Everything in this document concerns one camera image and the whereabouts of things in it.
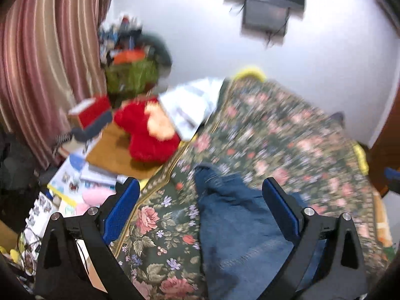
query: blue object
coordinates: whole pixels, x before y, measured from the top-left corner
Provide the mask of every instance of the blue object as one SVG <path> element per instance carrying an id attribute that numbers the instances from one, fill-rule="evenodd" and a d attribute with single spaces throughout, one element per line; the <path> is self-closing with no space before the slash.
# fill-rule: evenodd
<path id="1" fill-rule="evenodd" d="M 110 110 L 103 112 L 86 128 L 74 127 L 71 130 L 76 141 L 86 143 L 95 138 L 108 123 L 113 121 L 113 113 Z"/>
<path id="2" fill-rule="evenodd" d="M 86 160 L 84 158 L 78 156 L 77 154 L 71 153 L 69 155 L 69 163 L 75 170 L 80 172 L 83 169 L 83 166 L 85 165 Z"/>
<path id="3" fill-rule="evenodd" d="M 267 197 L 266 202 L 274 215 L 280 230 L 286 240 L 296 243 L 300 239 L 299 222 L 294 216 L 289 206 L 279 195 L 276 188 L 267 179 L 264 180 L 263 190 L 267 189 L 267 193 L 263 197 Z"/>
<path id="4" fill-rule="evenodd" d="M 213 164 L 201 163 L 195 168 L 194 181 L 209 299 L 257 299 L 293 244 L 282 235 L 262 192 L 247 187 L 240 174 L 222 175 Z M 301 207 L 306 206 L 297 193 L 291 195 Z M 325 241 L 320 241 L 300 289 L 311 283 L 324 246 Z"/>
<path id="5" fill-rule="evenodd" d="M 385 177 L 389 180 L 400 180 L 400 172 L 392 168 L 386 167 L 384 174 Z"/>
<path id="6" fill-rule="evenodd" d="M 129 49 L 133 50 L 135 48 L 135 41 L 132 36 L 129 36 Z"/>
<path id="7" fill-rule="evenodd" d="M 44 194 L 46 195 L 46 197 L 50 200 L 53 201 L 53 196 L 50 194 L 49 190 L 46 189 L 46 191 L 44 192 Z"/>
<path id="8" fill-rule="evenodd" d="M 140 193 L 139 182 L 137 179 L 133 179 L 104 222 L 103 240 L 106 245 L 120 236 Z"/>

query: green floral blanket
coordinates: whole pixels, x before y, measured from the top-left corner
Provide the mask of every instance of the green floral blanket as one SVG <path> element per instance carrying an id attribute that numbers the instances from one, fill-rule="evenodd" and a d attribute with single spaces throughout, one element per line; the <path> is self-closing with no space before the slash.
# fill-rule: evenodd
<path id="1" fill-rule="evenodd" d="M 352 142 L 321 110 L 276 83 L 249 78 L 223 85 L 214 117 L 149 180 L 111 244 L 145 299 L 207 299 L 193 180 L 193 168 L 202 161 L 223 173 L 240 172 L 252 188 L 261 189 L 272 176 L 319 214 L 351 213 L 369 279 L 386 268 L 373 187 L 359 171 Z"/>

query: pink plush toy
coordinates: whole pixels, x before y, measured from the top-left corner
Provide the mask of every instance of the pink plush toy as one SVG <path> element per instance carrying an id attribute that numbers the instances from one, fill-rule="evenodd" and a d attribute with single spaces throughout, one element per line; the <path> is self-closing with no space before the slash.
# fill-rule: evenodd
<path id="1" fill-rule="evenodd" d="M 115 195 L 115 191 L 106 187 L 94 187 L 85 190 L 82 193 L 82 198 L 84 203 L 79 203 L 75 207 L 75 214 L 81 216 L 92 206 L 101 206 L 106 201 L 106 199 Z"/>

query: blue jeans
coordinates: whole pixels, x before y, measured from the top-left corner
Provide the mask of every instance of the blue jeans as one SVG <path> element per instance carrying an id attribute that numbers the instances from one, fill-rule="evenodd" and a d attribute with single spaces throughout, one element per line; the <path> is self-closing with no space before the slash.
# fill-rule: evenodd
<path id="1" fill-rule="evenodd" d="M 221 175 L 212 164 L 201 163 L 194 180 L 209 299 L 257 299 L 285 262 L 292 243 L 283 238 L 261 191 L 248 188 L 238 173 Z M 321 250 L 303 285 L 311 281 Z"/>

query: red plush toy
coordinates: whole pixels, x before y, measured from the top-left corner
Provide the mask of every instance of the red plush toy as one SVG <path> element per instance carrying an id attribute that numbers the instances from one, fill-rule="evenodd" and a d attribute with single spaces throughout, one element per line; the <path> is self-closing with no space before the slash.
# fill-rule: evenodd
<path id="1" fill-rule="evenodd" d="M 114 122 L 131 134 L 129 153 L 136 161 L 164 163 L 181 142 L 155 97 L 132 100 L 116 111 Z"/>

